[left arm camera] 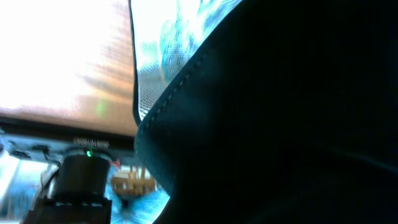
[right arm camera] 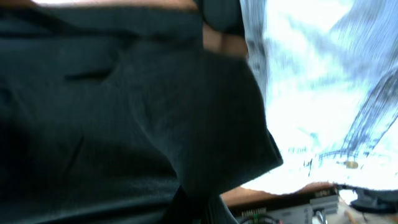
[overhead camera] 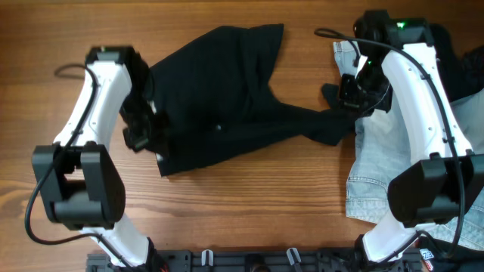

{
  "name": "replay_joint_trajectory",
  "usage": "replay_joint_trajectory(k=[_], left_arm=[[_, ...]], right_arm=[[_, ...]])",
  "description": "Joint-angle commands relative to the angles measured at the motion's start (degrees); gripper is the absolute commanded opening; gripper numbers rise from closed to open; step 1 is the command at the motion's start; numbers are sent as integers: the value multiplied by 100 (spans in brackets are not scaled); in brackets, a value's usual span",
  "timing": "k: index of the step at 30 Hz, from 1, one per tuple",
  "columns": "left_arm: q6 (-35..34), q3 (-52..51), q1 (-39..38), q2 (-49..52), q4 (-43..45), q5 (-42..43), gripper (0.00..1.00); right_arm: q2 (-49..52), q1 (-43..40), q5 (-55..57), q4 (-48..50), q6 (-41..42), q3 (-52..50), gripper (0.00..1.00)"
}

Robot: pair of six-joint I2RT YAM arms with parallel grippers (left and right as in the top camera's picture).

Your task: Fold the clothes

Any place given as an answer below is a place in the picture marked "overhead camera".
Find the black shorts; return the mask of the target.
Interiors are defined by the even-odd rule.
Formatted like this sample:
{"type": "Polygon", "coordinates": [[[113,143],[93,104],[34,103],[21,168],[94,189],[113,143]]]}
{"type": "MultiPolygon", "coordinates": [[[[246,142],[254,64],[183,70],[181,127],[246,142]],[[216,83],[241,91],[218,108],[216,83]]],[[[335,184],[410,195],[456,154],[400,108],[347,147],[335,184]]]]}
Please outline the black shorts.
{"type": "Polygon", "coordinates": [[[284,25],[220,26],[150,67],[150,102],[168,119],[161,175],[215,165],[298,135],[335,146],[352,129],[342,110],[280,102],[270,79],[284,25]]]}

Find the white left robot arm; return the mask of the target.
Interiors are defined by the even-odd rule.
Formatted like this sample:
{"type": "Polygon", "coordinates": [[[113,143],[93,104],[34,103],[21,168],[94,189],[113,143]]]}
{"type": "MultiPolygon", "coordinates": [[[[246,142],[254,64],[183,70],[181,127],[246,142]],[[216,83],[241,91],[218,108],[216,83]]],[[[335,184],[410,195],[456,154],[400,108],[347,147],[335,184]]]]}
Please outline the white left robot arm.
{"type": "Polygon", "coordinates": [[[118,119],[125,123],[126,146],[165,153],[168,119],[145,95],[154,85],[147,63],[131,46],[99,46],[79,65],[85,77],[72,114],[49,145],[38,145],[32,165],[48,220],[73,238],[90,238],[115,271],[167,271],[152,240],[126,215],[126,189],[109,154],[118,119]]]}

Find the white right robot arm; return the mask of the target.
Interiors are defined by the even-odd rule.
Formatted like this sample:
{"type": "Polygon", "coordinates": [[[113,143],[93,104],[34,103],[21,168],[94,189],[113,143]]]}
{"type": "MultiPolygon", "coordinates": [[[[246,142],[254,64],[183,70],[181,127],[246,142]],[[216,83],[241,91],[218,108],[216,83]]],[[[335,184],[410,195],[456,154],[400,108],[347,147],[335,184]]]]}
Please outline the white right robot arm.
{"type": "Polygon", "coordinates": [[[364,266],[398,260],[419,236],[483,248],[483,95],[448,102],[435,41],[423,18],[366,11],[348,42],[334,44],[342,102],[357,110],[356,159],[346,182],[346,215],[369,221],[357,240],[364,266]]]}

